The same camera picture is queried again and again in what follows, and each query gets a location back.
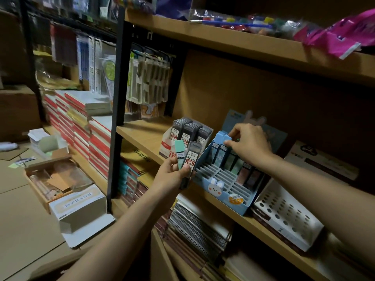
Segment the dark grey pencil lead case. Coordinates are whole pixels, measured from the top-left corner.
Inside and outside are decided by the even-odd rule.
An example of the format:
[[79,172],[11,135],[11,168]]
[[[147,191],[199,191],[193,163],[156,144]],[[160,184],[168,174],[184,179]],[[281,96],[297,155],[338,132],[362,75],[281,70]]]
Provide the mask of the dark grey pencil lead case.
[[188,187],[188,184],[190,182],[191,176],[195,170],[196,162],[202,152],[203,145],[200,142],[197,141],[191,141],[187,149],[183,152],[178,152],[177,158],[178,158],[178,164],[179,169],[182,169],[186,165],[189,166],[190,171],[187,176],[185,176],[180,184],[179,189],[184,190]]

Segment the row of hanging white packets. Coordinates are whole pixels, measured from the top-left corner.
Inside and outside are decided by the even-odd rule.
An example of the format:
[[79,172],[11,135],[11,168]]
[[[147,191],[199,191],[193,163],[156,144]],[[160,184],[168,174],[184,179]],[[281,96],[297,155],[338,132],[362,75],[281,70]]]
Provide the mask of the row of hanging white packets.
[[135,104],[161,104],[168,101],[173,56],[145,47],[131,49],[126,100]]

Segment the light blue pencil lead case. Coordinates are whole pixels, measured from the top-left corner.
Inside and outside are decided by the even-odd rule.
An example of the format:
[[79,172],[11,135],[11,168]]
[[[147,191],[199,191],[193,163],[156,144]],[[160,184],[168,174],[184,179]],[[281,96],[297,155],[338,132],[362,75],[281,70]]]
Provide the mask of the light blue pencil lead case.
[[219,131],[214,138],[214,142],[218,145],[223,145],[225,141],[231,141],[231,140],[232,140],[232,137],[230,137],[228,133],[225,131]]

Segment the person's left hand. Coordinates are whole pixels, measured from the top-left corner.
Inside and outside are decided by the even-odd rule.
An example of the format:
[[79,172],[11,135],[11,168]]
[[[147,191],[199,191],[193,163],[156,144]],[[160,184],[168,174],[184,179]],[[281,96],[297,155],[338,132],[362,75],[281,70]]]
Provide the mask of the person's left hand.
[[160,201],[174,201],[180,193],[180,184],[177,184],[177,158],[172,157],[164,161],[160,166],[153,184],[151,186],[152,194]]

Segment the teal pencil lead case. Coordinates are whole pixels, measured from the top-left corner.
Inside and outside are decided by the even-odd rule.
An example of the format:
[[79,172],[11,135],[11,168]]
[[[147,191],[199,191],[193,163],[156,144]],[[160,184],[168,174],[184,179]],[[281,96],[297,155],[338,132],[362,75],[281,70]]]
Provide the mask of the teal pencil lead case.
[[181,170],[185,160],[185,144],[183,140],[175,141],[175,151],[179,170]]

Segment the dark blue bag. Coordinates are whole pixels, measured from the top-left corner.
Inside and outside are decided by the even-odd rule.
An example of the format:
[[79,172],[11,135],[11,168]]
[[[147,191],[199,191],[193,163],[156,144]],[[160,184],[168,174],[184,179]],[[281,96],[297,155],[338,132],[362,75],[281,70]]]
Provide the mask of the dark blue bag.
[[193,0],[157,0],[156,15],[186,21],[182,12],[191,8]]

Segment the stack of spiral notebooks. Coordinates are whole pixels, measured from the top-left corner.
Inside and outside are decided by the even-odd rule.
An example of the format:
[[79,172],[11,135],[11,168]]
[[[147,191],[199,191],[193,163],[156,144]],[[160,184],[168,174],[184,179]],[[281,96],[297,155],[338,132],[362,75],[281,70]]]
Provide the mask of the stack of spiral notebooks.
[[234,222],[220,210],[199,197],[182,193],[177,195],[168,224],[198,254],[213,263],[225,252],[234,231]]

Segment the stack of blue notebooks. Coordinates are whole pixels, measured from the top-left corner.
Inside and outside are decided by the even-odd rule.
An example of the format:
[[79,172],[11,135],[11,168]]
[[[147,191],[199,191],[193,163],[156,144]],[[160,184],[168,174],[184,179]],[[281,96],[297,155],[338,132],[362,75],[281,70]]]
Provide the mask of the stack of blue notebooks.
[[138,174],[125,162],[120,162],[118,191],[127,206],[134,203],[134,195],[138,189]]

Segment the large brown cardboard box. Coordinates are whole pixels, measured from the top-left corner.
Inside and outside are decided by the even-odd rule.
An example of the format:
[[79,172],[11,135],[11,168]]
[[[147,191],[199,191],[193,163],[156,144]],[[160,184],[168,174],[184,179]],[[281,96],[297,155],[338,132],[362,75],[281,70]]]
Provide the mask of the large brown cardboard box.
[[35,93],[26,85],[5,85],[0,89],[0,142],[28,139],[30,130],[42,122]]

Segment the flat cardboard piece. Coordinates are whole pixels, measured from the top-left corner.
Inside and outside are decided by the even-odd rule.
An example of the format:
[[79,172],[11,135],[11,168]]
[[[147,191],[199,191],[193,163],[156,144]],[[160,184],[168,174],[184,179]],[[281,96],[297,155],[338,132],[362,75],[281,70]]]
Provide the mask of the flat cardboard piece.
[[29,148],[27,147],[18,147],[16,149],[9,150],[9,151],[0,151],[0,160],[4,160],[4,161],[13,160],[14,158],[23,154],[28,149]]

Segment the pile of pink packets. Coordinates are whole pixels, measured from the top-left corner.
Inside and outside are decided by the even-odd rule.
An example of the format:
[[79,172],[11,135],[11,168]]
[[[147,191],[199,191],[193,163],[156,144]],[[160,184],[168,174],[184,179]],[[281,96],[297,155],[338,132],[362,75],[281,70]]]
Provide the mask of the pile of pink packets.
[[327,28],[300,22],[293,39],[343,60],[363,47],[375,47],[375,8],[343,18]]

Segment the person's left forearm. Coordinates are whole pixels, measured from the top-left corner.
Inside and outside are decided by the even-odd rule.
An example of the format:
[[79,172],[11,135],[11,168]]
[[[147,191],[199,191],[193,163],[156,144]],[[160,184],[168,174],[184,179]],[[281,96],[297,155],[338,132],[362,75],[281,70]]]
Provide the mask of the person's left forearm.
[[57,281],[114,281],[122,278],[157,220],[172,206],[180,192],[179,185],[152,186],[106,236]]

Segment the white open-lid carton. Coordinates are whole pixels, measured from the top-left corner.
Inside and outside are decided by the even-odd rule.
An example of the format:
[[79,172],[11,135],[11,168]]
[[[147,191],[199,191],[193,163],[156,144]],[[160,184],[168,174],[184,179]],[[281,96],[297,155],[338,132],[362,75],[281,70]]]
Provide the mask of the white open-lid carton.
[[116,221],[96,184],[51,202],[49,208],[69,248],[79,247]]

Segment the colourful packet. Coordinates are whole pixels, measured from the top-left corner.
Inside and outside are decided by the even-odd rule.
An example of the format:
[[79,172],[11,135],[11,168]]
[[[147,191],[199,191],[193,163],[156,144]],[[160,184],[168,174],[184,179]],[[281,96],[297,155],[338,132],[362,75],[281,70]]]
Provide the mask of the colourful packet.
[[112,2],[126,9],[137,10],[146,14],[155,14],[153,0],[112,0]]

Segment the open brown cardboard box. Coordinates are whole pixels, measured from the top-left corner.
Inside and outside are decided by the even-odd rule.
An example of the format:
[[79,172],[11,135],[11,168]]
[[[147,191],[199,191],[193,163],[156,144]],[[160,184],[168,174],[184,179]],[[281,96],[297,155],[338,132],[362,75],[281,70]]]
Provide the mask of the open brown cardboard box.
[[24,175],[48,214],[51,202],[93,184],[71,155],[32,164]]

